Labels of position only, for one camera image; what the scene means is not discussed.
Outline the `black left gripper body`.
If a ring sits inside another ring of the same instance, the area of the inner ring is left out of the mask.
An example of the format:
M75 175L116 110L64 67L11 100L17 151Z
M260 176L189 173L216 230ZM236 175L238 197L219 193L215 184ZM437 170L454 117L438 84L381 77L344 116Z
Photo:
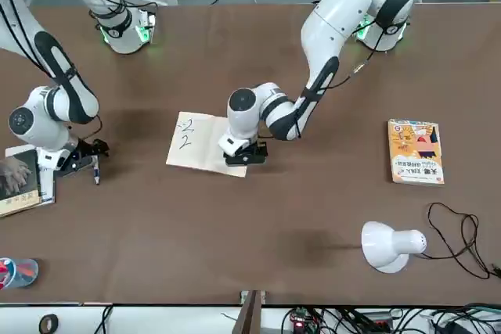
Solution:
M239 148L235 156L241 159L266 159L268 156L266 142L257 141L244 148Z

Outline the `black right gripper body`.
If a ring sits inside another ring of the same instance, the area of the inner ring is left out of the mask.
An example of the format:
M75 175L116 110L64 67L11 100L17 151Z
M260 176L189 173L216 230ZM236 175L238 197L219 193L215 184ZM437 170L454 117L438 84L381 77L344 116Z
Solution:
M84 157L83 157L83 146L85 142L79 141L76 148L70 155L64 160L62 167L55 171L55 176L65 177L70 174L76 173L84 167Z

